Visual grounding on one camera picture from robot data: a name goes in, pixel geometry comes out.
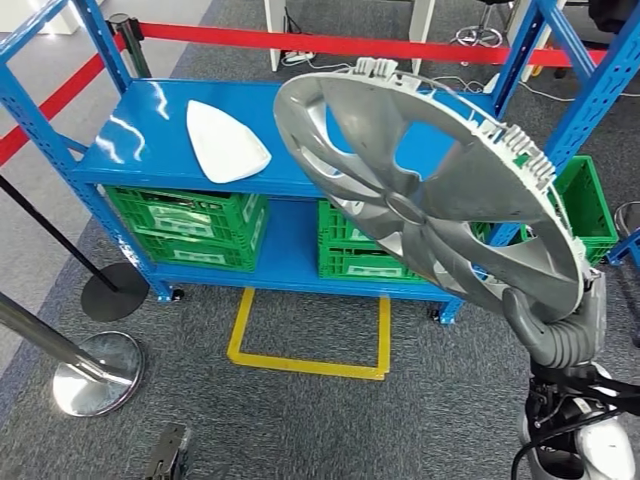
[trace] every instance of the power strip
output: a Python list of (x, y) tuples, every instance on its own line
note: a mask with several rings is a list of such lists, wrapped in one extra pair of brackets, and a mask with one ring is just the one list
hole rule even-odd
[(311, 60), (313, 60), (314, 58), (315, 58), (315, 54), (313, 53), (313, 52), (300, 52), (300, 51), (283, 52), (282, 64), (283, 65), (297, 65), (299, 63), (311, 61)]

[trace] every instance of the green plastic crate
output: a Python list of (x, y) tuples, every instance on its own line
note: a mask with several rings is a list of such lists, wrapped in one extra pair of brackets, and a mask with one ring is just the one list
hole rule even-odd
[(235, 246), (144, 229), (139, 229), (135, 236), (147, 254), (158, 263), (251, 272), (256, 268), (268, 218), (269, 208), (265, 204), (257, 213), (251, 238), (247, 243)]
[(134, 233), (168, 233), (234, 247), (253, 234), (266, 197), (106, 186)]
[(469, 224), (471, 227), (471, 232), (478, 240), (482, 243), (487, 243), (491, 229), (494, 228), (493, 223), (472, 222)]
[[(617, 243), (614, 220), (591, 157), (572, 158), (554, 185), (565, 205), (574, 235), (586, 247), (589, 263), (599, 263)], [(520, 237), (522, 241), (530, 238), (526, 226), (520, 228)]]
[(318, 243), (324, 247), (380, 250), (376, 242), (361, 232), (328, 200), (318, 202)]
[(379, 250), (318, 246), (318, 270), (321, 278), (423, 281), (391, 255)]

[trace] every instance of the white triangular plate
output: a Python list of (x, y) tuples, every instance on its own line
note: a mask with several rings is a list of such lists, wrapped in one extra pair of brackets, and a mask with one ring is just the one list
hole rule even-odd
[(189, 100), (186, 129), (198, 163), (214, 183), (254, 175), (271, 161), (269, 150), (250, 128), (211, 105)]

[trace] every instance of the white table leg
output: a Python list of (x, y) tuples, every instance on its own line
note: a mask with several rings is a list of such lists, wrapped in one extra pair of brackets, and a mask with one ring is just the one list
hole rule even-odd
[[(264, 11), (266, 15), (266, 30), (268, 32), (284, 33), (285, 32), (285, 7), (287, 0), (264, 0)], [(272, 48), (271, 69), (277, 71), (280, 63), (280, 50)]]
[[(426, 41), (429, 27), (431, 25), (431, 17), (433, 15), (433, 6), (435, 0), (414, 0), (414, 11), (411, 13), (411, 23), (409, 25), (409, 41), (420, 42)], [(411, 60), (414, 73), (417, 75), (422, 59), (414, 58)]]

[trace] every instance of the floor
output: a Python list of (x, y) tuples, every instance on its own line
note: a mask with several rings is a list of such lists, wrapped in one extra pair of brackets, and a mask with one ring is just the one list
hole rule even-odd
[[(402, 38), (411, 13), (405, 2), (288, 3), (291, 15), (306, 31), (354, 36)], [(147, 21), (265, 28), (262, 2), (255, 0), (198, 0), (190, 2), (189, 9), (165, 0), (152, 6), (142, 0), (106, 0), (103, 8), (107, 14), (126, 11)], [(434, 13), (438, 21), (429, 38), (448, 40), (461, 26), (461, 15), (476, 18), (481, 9), (479, 2), (438, 2)], [(91, 51), (88, 40), (79, 35), (56, 38), (54, 46), (51, 41), (36, 39), (11, 65), (36, 100), (46, 98)], [(282, 80), (308, 70), (301, 66), (273, 74), (265, 51), (184, 47), (144, 42), (157, 76)], [(65, 54), (50, 54), (60, 51)], [(27, 76), (34, 59), (51, 66), (47, 71), (51, 74)], [(318, 58), (317, 63), (335, 60)], [(486, 82), (495, 70), (426, 64), (423, 73)], [(550, 72), (531, 85), (559, 97), (571, 97), (577, 88), (574, 79), (557, 82)], [(640, 82), (629, 90), (640, 92)], [(88, 143), (115, 99), (103, 75), (55, 124)], [(611, 207), (640, 193), (635, 181), (638, 146), (631, 134), (640, 127), (635, 115), (638, 102), (617, 102), (583, 149), (596, 161)], [(566, 107), (521, 88), (507, 120), (543, 144)], [(0, 131), (9, 128), (6, 114), (0, 112)], [(87, 224), (88, 214), (32, 146), (22, 149), (2, 173), (98, 265), (118, 259), (99, 226)], [(0, 230), (0, 289), (72, 339), (104, 328), (82, 313), (79, 292), (88, 278), (82, 267), (68, 261), (2, 195), (0, 218), (12, 226)], [(610, 325), (601, 361), (616, 378), (640, 382), (638, 352), (629, 339), (638, 321), (638, 274), (628, 268), (605, 271)], [(43, 471), (56, 477), (140, 478), (158, 435), (171, 420), (194, 430), (190, 478), (494, 479), (505, 478), (518, 448), (515, 418), (526, 390), (527, 359), (500, 318), (467, 305), (457, 325), (442, 328), (425, 319), (425, 304), (392, 302), (391, 372), (384, 382), (365, 382), (231, 365), (225, 352), (242, 291), (186, 290), (183, 302), (148, 300), (113, 325), (140, 340), (148, 369), (132, 402), (100, 419), (57, 413), (50, 395), (54, 362), (0, 332), (0, 373), (6, 368), (0, 379), (0, 456), (4, 459), (0, 479), (37, 478)], [(376, 308), (373, 299), (260, 291), (242, 350), (373, 364)], [(632, 444), (640, 444), (640, 422), (622, 421)], [(640, 452), (635, 453), (640, 463)]]

